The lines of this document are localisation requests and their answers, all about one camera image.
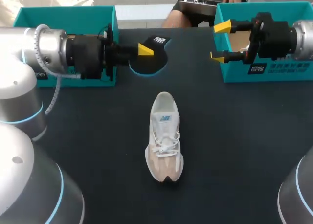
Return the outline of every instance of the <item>floor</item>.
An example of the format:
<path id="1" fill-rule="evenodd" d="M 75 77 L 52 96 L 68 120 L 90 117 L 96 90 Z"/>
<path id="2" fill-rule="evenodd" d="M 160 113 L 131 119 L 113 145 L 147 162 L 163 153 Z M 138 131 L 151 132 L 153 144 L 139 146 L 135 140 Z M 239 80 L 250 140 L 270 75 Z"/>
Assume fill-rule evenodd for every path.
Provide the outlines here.
<path id="1" fill-rule="evenodd" d="M 177 0 L 94 0 L 95 5 L 116 5 L 120 28 L 158 28 Z"/>

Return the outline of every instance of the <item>shoe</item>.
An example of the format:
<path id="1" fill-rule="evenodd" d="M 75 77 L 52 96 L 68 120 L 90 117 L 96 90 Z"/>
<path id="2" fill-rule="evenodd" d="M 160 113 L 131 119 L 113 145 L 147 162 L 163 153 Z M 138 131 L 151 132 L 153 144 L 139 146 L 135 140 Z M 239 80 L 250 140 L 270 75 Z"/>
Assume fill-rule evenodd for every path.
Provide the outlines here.
<path id="1" fill-rule="evenodd" d="M 177 181 L 184 159 L 180 153 L 179 113 L 167 92 L 160 93 L 151 109 L 149 145 L 145 156 L 152 176 L 160 181 Z"/>

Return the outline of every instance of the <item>coiled cable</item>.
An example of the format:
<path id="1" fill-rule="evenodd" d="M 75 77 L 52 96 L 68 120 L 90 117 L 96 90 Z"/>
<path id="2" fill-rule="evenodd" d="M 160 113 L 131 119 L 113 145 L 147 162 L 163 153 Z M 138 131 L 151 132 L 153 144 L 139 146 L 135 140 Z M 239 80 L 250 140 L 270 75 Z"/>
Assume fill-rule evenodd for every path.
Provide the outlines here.
<path id="1" fill-rule="evenodd" d="M 48 67 L 45 65 L 45 63 L 42 60 L 42 56 L 41 56 L 41 52 L 40 52 L 40 48 L 39 48 L 39 38 L 40 38 L 40 33 L 45 30 L 45 29 L 50 29 L 47 25 L 45 24 L 41 24 L 39 25 L 36 30 L 35 30 L 35 34 L 34 34 L 34 52 L 35 52 L 35 57 L 36 60 L 39 64 L 39 66 L 42 68 L 42 70 L 57 78 L 57 83 L 56 83 L 56 87 L 55 87 L 55 92 L 54 95 L 52 97 L 52 100 L 48 106 L 48 108 L 45 111 L 45 114 L 48 115 L 52 108 L 54 107 L 54 104 L 58 98 L 59 92 L 60 92 L 60 88 L 61 88 L 61 79 L 62 78 L 70 78 L 70 79 L 80 79 L 80 74 L 58 74 L 58 73 L 54 73 L 51 70 L 48 69 Z"/>

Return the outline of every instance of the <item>teal cardboard box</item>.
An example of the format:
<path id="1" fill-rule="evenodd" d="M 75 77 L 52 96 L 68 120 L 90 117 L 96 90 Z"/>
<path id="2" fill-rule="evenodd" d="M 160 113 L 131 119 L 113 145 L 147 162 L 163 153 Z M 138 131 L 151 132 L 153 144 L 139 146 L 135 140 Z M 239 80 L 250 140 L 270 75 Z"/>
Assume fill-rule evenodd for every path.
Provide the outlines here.
<path id="1" fill-rule="evenodd" d="M 256 2 L 221 3 L 215 16 L 215 25 L 229 19 L 251 20 L 259 12 L 270 12 L 275 21 L 287 21 L 291 27 L 297 20 L 313 20 L 313 7 L 309 2 Z M 249 44 L 249 34 L 214 34 L 217 51 L 240 51 Z M 256 57 L 254 64 L 242 61 L 220 63 L 224 82 L 301 81 L 313 80 L 313 62 L 286 59 L 272 61 Z M 257 74 L 251 69 L 259 69 Z"/>
<path id="2" fill-rule="evenodd" d="M 115 6 L 56 6 L 56 7 L 23 7 L 20 9 L 14 27 L 31 27 L 45 24 L 51 29 L 62 29 L 67 34 L 98 35 L 101 30 L 112 24 L 114 40 L 118 42 L 118 25 Z M 69 73 L 75 73 L 74 67 Z M 40 79 L 37 73 L 39 87 L 55 87 L 56 78 L 49 76 L 47 80 Z M 116 68 L 114 80 L 103 71 L 100 80 L 62 79 L 62 87 L 104 87 L 114 86 L 116 82 Z"/>

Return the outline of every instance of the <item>robotic arm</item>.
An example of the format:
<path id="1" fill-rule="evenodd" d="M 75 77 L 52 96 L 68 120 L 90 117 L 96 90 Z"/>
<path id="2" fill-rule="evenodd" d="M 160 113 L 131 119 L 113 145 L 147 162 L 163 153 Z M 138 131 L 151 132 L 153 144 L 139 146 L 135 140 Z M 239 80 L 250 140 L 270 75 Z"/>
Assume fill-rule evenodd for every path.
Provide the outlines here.
<path id="1" fill-rule="evenodd" d="M 112 81 L 114 66 L 128 65 L 128 60 L 138 55 L 153 55 L 152 50 L 141 44 L 137 47 L 116 44 L 111 24 L 106 35 L 68 35 L 64 30 L 46 25 L 0 27 L 0 42 L 5 53 L 13 54 L 35 73 L 45 72 L 55 77 L 100 79 L 105 69 Z M 74 66 L 79 74 L 68 74 L 69 66 Z"/>
<path id="2" fill-rule="evenodd" d="M 251 31 L 248 51 L 211 52 L 211 58 L 228 63 L 242 60 L 252 64 L 260 58 L 285 58 L 288 54 L 295 60 L 313 60 L 313 21 L 297 21 L 292 27 L 286 21 L 274 21 L 271 13 L 258 13 L 252 21 L 227 20 L 214 26 L 215 33 Z"/>
<path id="3" fill-rule="evenodd" d="M 112 26 L 106 36 L 68 35 L 46 25 L 37 28 L 0 27 L 0 123 L 14 125 L 33 141 L 46 131 L 45 115 L 52 110 L 61 86 L 61 78 L 113 80 L 113 67 L 128 65 L 138 55 L 154 52 L 138 44 L 120 46 L 114 42 Z M 74 66 L 76 74 L 70 74 Z M 37 79 L 57 78 L 52 101 L 46 110 L 37 94 Z"/>

